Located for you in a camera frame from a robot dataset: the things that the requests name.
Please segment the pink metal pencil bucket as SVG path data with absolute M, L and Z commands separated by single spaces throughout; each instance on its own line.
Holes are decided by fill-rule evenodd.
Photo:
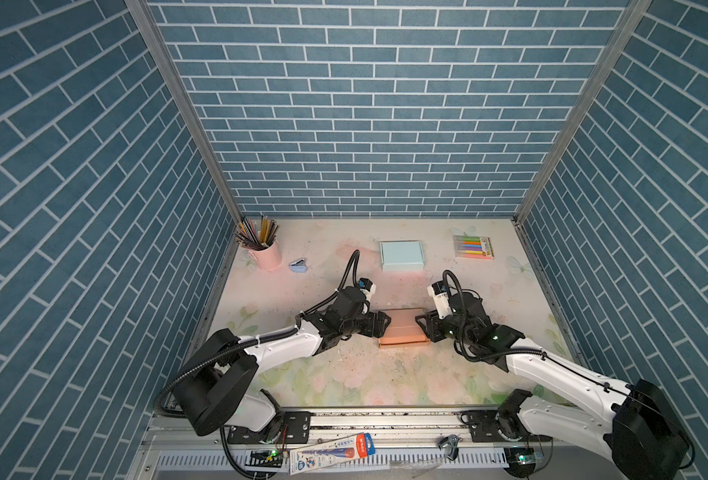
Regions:
M 247 253 L 259 270 L 274 271 L 283 264 L 282 253 L 277 241 L 262 250 L 248 249 Z

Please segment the aluminium left corner post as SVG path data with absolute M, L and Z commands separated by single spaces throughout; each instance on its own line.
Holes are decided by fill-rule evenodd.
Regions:
M 200 152 L 205 166 L 213 178 L 217 189 L 235 223 L 242 220 L 243 214 L 227 184 L 224 172 L 216 157 L 210 140 L 207 137 L 202 122 L 190 99 L 181 75 L 164 41 L 162 33 L 152 14 L 147 1 L 127 0 L 126 5 L 136 23 L 139 32 L 146 43 L 152 58 L 160 72 L 172 99 L 188 128 L 194 143 Z

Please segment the clear box of markers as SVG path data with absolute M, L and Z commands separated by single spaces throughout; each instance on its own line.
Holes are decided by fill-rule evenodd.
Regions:
M 478 260 L 492 260 L 495 258 L 489 237 L 454 235 L 453 246 L 456 257 Z

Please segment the light blue small stapler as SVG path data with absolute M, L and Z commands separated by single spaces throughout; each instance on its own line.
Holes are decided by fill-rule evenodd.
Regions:
M 306 273 L 308 271 L 307 260 L 305 258 L 294 260 L 289 264 L 289 268 L 294 273 Z

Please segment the small metal clip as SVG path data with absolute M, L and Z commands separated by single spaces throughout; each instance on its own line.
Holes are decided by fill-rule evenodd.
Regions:
M 459 443 L 460 437 L 452 434 L 442 437 L 438 441 L 437 447 L 447 461 L 454 462 L 457 460 L 459 455 Z

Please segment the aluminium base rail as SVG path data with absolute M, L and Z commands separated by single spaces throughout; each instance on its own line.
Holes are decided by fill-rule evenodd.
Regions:
M 131 467 L 131 479 L 233 479 L 223 451 L 229 444 L 238 465 L 258 472 L 257 455 L 271 448 L 290 450 L 369 433 L 376 453 L 309 473 L 315 479 L 620 479 L 608 460 L 548 437 L 504 440 L 494 425 L 491 407 L 286 408 L 284 429 L 272 443 L 256 433 L 230 427 L 197 435 L 185 419 L 155 418 Z M 447 461 L 438 441 L 460 437 L 456 461 Z

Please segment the light teal paper box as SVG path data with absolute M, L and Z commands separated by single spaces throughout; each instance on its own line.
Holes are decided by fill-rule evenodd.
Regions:
M 425 267 L 423 245 L 417 240 L 379 243 L 382 270 L 386 272 L 421 271 Z

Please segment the bundle of coloured pencils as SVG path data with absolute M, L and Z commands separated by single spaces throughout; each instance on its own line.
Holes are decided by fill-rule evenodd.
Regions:
M 258 221 L 244 218 L 235 228 L 235 237 L 238 243 L 252 251 L 263 251 L 272 247 L 277 238 L 280 225 L 266 216 Z

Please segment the pink paper box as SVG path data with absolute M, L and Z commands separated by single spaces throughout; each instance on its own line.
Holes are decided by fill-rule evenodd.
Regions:
M 381 348 L 419 346 L 429 343 L 429 339 L 419 326 L 416 318 L 424 314 L 423 309 L 391 309 L 385 313 L 391 322 L 379 339 Z

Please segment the blue red white packet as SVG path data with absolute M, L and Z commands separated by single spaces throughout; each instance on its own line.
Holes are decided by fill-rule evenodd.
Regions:
M 296 448 L 290 451 L 289 473 L 297 475 L 366 459 L 376 453 L 369 433 L 358 433 L 345 438 Z

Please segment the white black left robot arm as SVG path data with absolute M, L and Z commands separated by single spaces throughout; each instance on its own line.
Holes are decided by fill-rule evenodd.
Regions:
M 165 389 L 195 433 L 209 435 L 239 427 L 268 442 L 284 429 L 284 413 L 263 391 L 248 393 L 260 374 L 300 358 L 327 352 L 355 334 L 381 338 L 391 318 L 374 311 L 376 285 L 362 278 L 335 292 L 319 308 L 304 311 L 293 327 L 255 337 L 238 337 L 228 329 L 213 334 Z

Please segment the aluminium right corner post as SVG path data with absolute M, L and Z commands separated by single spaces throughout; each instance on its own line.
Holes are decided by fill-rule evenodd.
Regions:
M 651 5 L 651 0 L 632 0 L 618 19 L 618 23 L 603 48 L 597 62 L 582 87 L 575 106 L 570 110 L 562 129 L 555 137 L 554 143 L 545 156 L 544 161 L 533 178 L 533 183 L 527 190 L 524 199 L 517 208 L 513 223 L 517 228 L 523 228 L 527 217 L 532 212 L 537 198 L 545 188 L 548 180 L 556 170 L 570 142 L 588 111 L 596 100 L 601 88 L 608 79 L 625 46 L 631 39 L 635 29 Z

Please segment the aluminium corner post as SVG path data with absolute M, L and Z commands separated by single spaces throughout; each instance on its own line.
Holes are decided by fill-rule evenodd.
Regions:
M 635 29 L 651 5 L 651 0 L 632 0 L 618 19 L 618 23 L 603 48 L 597 62 L 582 87 L 575 106 L 570 110 L 562 129 L 555 137 L 554 143 L 545 156 L 544 161 L 533 178 L 533 183 L 527 190 L 524 199 L 517 208 L 513 223 L 517 228 L 523 228 L 527 217 L 532 212 L 537 198 L 545 188 L 548 180 L 556 170 L 570 142 L 588 111 L 596 100 L 601 88 L 608 79 L 625 46 L 631 39 Z
M 147 1 L 127 0 L 126 5 L 136 23 L 139 32 L 146 43 L 152 58 L 160 72 L 172 99 L 188 128 L 194 143 L 200 152 L 205 166 L 213 178 L 217 189 L 235 223 L 242 220 L 243 214 L 227 184 L 224 172 L 216 157 L 210 140 L 207 137 L 202 122 L 190 99 L 181 75 L 164 41 L 162 33 L 152 14 Z

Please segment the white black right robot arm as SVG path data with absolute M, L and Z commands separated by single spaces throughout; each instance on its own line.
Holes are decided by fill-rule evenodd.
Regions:
M 450 339 L 457 354 L 544 387 L 567 400 L 557 405 L 516 389 L 498 407 L 498 433 L 510 442 L 547 436 L 600 455 L 628 479 L 672 479 L 695 459 L 693 441 L 665 393 L 639 380 L 607 377 L 493 323 L 469 291 L 428 289 L 435 308 L 416 321 L 432 342 Z

